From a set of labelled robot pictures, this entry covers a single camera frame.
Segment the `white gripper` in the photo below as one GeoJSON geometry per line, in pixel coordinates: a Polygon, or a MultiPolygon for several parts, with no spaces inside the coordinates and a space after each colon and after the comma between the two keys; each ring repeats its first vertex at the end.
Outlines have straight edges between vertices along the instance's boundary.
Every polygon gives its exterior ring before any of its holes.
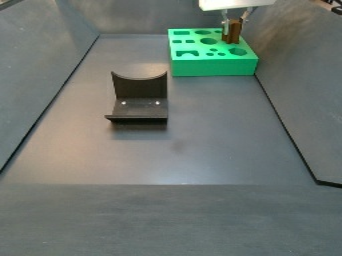
{"type": "Polygon", "coordinates": [[[222,26],[223,35],[228,34],[230,19],[227,16],[227,9],[247,8],[243,12],[239,21],[242,24],[247,22],[248,16],[254,12],[254,7],[273,5],[277,0],[198,0],[199,8],[203,11],[222,10],[222,26]]]}

